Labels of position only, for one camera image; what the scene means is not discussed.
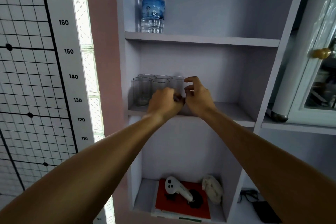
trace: water bottle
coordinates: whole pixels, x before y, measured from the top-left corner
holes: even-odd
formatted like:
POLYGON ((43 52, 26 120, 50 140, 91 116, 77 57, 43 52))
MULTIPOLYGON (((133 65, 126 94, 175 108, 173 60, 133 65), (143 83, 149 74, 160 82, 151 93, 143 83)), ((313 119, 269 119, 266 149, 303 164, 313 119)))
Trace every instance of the water bottle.
POLYGON ((165 6, 164 0, 142 0, 141 32, 162 33, 165 6))

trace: brass knob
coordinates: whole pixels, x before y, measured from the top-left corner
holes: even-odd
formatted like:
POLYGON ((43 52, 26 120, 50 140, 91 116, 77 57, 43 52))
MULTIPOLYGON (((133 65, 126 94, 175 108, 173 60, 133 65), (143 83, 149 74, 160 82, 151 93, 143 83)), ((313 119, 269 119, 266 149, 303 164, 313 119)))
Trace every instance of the brass knob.
POLYGON ((331 54, 331 50, 329 48, 318 49, 313 52, 313 58, 318 59, 326 59, 331 54))

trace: glass block window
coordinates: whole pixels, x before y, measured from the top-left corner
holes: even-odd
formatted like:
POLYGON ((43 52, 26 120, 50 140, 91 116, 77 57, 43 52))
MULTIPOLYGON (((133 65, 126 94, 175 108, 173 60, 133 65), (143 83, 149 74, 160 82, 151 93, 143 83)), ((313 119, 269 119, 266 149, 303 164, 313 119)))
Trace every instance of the glass block window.
MULTIPOLYGON (((100 105, 98 77, 95 65, 95 49, 93 46, 93 40, 91 35, 89 7, 87 4, 87 0, 73 0, 73 3, 75 6, 77 29, 82 50, 82 60, 84 66, 86 90, 89 97, 94 141, 96 142, 103 139, 105 136, 102 108, 100 105)), ((104 209, 106 223, 115 224, 112 197, 107 201, 104 209)))

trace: blue bottle label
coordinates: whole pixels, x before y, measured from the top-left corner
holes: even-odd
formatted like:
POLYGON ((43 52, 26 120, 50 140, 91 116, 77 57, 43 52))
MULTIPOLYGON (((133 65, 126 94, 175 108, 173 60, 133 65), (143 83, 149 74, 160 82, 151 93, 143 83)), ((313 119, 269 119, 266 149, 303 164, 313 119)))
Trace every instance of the blue bottle label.
POLYGON ((142 0, 143 19, 165 19, 166 2, 163 0, 142 0))

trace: drinking glass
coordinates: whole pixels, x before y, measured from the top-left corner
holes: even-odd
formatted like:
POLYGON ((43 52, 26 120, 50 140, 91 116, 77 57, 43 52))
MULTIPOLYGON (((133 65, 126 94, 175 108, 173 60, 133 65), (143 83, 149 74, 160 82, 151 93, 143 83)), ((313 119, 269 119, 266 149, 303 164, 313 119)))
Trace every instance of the drinking glass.
POLYGON ((175 89, 179 94, 184 92, 184 77, 174 76, 170 79, 170 87, 175 89))
POLYGON ((170 80, 171 76, 169 76, 169 75, 156 75, 155 78, 170 80))
POLYGON ((169 87, 168 79, 161 79, 161 78, 152 79, 152 94, 154 94, 156 90, 162 90, 166 87, 169 87))
POLYGON ((133 78, 133 102, 136 106, 148 105, 151 98, 151 79, 133 78))
POLYGON ((153 75, 153 74, 139 74, 138 77, 146 77, 146 78, 154 79, 155 75, 153 75))

